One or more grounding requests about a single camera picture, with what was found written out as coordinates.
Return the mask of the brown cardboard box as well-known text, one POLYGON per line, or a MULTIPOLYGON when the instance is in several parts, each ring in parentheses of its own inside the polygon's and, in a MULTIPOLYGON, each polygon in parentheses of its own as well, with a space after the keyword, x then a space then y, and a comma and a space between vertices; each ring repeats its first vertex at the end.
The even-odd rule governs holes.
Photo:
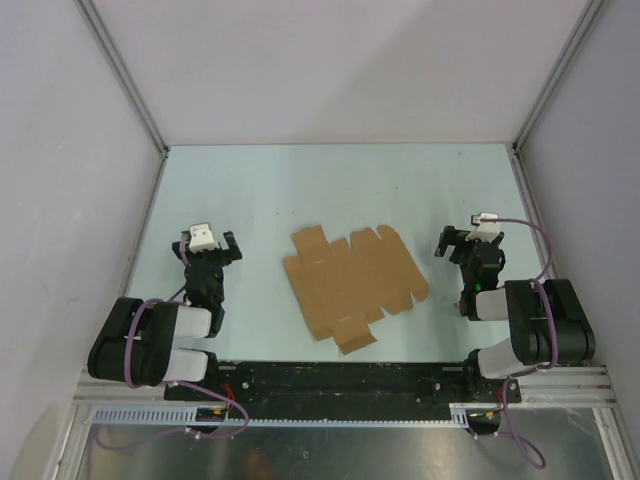
POLYGON ((425 301, 429 284, 395 229, 380 225, 327 240, 320 225, 291 235, 284 268, 314 337, 344 355, 376 342, 370 325, 425 301))

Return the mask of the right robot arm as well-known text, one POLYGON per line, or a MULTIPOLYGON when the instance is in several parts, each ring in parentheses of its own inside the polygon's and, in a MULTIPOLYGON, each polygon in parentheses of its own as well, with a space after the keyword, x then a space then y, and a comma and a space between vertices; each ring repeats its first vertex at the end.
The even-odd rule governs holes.
POLYGON ((506 266, 498 221, 473 218, 473 230, 443 228, 434 252, 459 267, 460 314, 475 322, 508 324, 507 339, 472 351, 457 371, 443 370, 434 389, 453 384, 473 401, 484 401, 497 380, 580 364, 595 354, 595 334, 571 282, 533 278, 499 282, 506 266))

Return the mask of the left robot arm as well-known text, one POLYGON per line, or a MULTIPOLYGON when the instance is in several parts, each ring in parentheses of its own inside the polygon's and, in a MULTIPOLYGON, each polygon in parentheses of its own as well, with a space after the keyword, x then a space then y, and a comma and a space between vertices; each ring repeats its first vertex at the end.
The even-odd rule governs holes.
POLYGON ((88 355, 92 378, 134 389, 186 382, 202 400, 219 392, 216 356, 179 342, 214 338, 221 330, 224 268, 243 258, 233 232, 225 232, 223 239, 225 246, 208 223, 190 226, 172 244, 184 267, 184 284, 176 294, 168 299, 117 298, 88 355))

